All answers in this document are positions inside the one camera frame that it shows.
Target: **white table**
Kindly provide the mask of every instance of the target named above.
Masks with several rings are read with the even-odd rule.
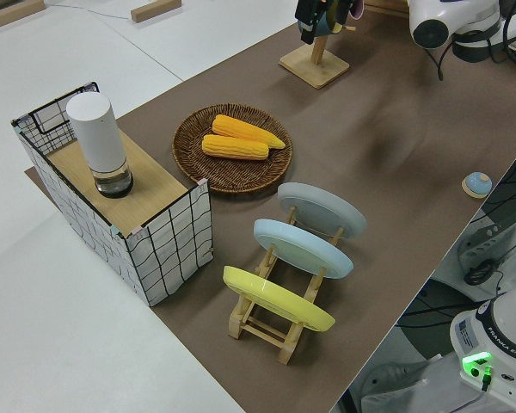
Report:
[[[0,28],[0,412],[240,411],[25,176],[9,122],[89,81],[119,117],[292,24],[296,2],[187,0],[139,25],[83,8],[143,1],[47,3]]]

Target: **round wicker plate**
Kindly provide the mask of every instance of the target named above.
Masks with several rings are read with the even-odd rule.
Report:
[[[286,147],[270,149],[264,161],[210,157],[200,145],[203,137],[212,133],[217,114],[266,129],[285,142]],[[250,106],[225,103],[203,108],[185,119],[175,132],[172,152],[180,169],[193,181],[207,178],[214,191],[240,194],[264,189],[285,174],[292,159],[292,141],[286,129],[270,114]]]

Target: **corn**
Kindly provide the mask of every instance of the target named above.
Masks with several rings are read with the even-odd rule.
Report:
[[[269,155],[266,144],[231,136],[205,135],[201,147],[203,152],[211,157],[263,161]]]
[[[212,123],[212,130],[218,135],[263,142],[268,147],[274,149],[283,149],[285,147],[285,143],[273,133],[224,114],[216,115]]]

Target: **brown tabletop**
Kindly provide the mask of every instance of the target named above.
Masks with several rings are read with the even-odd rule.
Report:
[[[334,327],[306,330],[284,366],[269,343],[228,336],[237,296],[222,282],[224,265],[253,271],[259,263],[254,221],[285,217],[275,188],[212,197],[214,259],[153,310],[249,412],[329,411],[480,207],[463,178],[479,170],[498,182],[516,158],[515,65],[468,64],[449,53],[440,82],[405,19],[365,13],[355,23],[355,33],[329,39],[350,70],[323,89],[278,65],[302,45],[290,27],[119,121],[190,185],[171,151],[182,121],[216,103],[263,109],[292,136],[285,182],[326,189],[367,217],[362,236],[339,243],[355,270],[324,281],[316,299]],[[272,280],[303,293],[309,278],[281,263]]]

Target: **plate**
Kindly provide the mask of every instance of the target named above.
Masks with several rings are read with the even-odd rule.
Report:
[[[279,185],[277,199],[287,212],[296,207],[299,224],[328,237],[333,237],[340,227],[344,228],[342,238],[357,237],[367,227],[365,217],[352,204],[305,183]]]
[[[257,219],[256,241],[284,262],[318,275],[326,268],[325,278],[344,278],[353,270],[353,263],[342,251],[324,239],[293,225],[272,219]]]
[[[281,150],[271,149],[264,161],[210,157],[201,148],[203,137],[212,133],[217,114],[225,114],[266,129],[285,142]],[[174,160],[193,181],[208,179],[210,189],[226,194],[252,193],[276,183],[292,160],[292,141],[286,129],[270,114],[246,105],[224,103],[202,108],[185,119],[172,143]]]
[[[307,299],[242,269],[224,267],[224,282],[237,294],[307,329],[327,331],[335,323],[330,314]]]

